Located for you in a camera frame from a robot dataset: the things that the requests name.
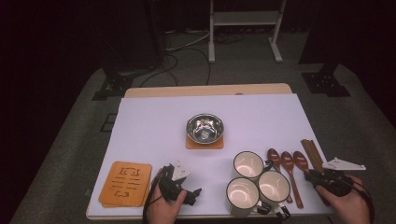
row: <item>white cup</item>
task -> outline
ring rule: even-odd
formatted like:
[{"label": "white cup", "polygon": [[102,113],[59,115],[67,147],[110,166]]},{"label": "white cup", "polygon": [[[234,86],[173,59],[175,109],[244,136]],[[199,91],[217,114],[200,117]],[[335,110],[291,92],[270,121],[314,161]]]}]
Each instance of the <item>white cup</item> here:
[{"label": "white cup", "polygon": [[264,162],[256,153],[243,151],[233,159],[233,169],[236,176],[246,177],[256,182],[264,170]]},{"label": "white cup", "polygon": [[278,172],[268,171],[262,173],[257,185],[262,203],[270,205],[278,217],[283,220],[288,219],[290,212],[283,204],[290,194],[290,183],[288,179]]},{"label": "white cup", "polygon": [[253,181],[237,177],[227,186],[227,199],[230,214],[235,217],[247,217],[259,202],[259,190]]}]

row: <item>stainless steel bowl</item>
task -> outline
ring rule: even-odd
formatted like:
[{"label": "stainless steel bowl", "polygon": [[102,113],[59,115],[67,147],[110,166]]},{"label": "stainless steel bowl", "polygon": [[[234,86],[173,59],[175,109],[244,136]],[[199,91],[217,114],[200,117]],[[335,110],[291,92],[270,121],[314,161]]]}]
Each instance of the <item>stainless steel bowl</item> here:
[{"label": "stainless steel bowl", "polygon": [[223,135],[224,125],[221,119],[211,114],[199,114],[187,123],[187,135],[199,144],[211,144]]}]

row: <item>gray carpet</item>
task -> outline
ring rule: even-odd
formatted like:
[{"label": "gray carpet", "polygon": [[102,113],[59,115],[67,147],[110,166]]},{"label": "gray carpet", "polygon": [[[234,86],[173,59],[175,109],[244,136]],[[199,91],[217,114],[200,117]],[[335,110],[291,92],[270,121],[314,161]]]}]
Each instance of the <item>gray carpet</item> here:
[{"label": "gray carpet", "polygon": [[[216,45],[216,62],[211,64],[209,85],[248,83],[287,83],[297,93],[327,159],[338,157],[364,164],[367,171],[349,172],[359,176],[375,200],[375,223],[394,223],[396,199],[396,131],[365,92],[355,74],[339,65],[335,76],[347,88],[350,97],[327,97],[311,94],[302,72],[315,72],[321,64],[297,64],[306,33],[284,34],[278,39],[283,63],[276,63],[267,42],[269,34],[239,35],[241,41]],[[194,35],[169,35],[169,47],[189,43]],[[207,44],[191,48],[207,54]],[[208,63],[195,50],[173,53],[177,66],[160,74],[144,87],[205,85]],[[166,57],[164,67],[175,59]],[[150,75],[138,77],[138,87]],[[102,223],[85,216],[91,191],[106,152],[110,133],[101,133],[109,113],[117,113],[120,97],[92,101],[105,81],[102,69],[87,82],[70,111],[64,126],[33,184],[17,210],[12,223]],[[331,216],[333,223],[340,223]],[[103,221],[133,223],[132,221]],[[293,217],[286,223],[331,223],[327,217]]]}]

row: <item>wooden utensil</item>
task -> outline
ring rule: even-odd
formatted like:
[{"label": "wooden utensil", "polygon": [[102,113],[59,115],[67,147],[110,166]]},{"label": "wooden utensil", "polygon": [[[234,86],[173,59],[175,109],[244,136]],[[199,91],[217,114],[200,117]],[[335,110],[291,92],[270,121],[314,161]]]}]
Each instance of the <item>wooden utensil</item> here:
[{"label": "wooden utensil", "polygon": [[[308,160],[301,151],[295,151],[293,153],[293,160],[298,168],[300,168],[305,173],[309,174]],[[319,196],[326,206],[330,206],[329,202],[327,202],[326,199],[324,199],[320,194]]]},{"label": "wooden utensil", "polygon": [[300,193],[297,189],[296,181],[294,180],[293,168],[294,161],[293,157],[289,152],[284,151],[280,157],[280,162],[282,166],[288,171],[291,180],[291,187],[293,188],[294,198],[296,200],[296,204],[298,208],[304,208],[303,201],[301,200]]},{"label": "wooden utensil", "polygon": [[[273,148],[268,149],[267,159],[274,162],[273,167],[280,173],[280,157],[275,149],[273,149]],[[293,199],[291,198],[290,195],[286,199],[286,202],[293,203]]]}]

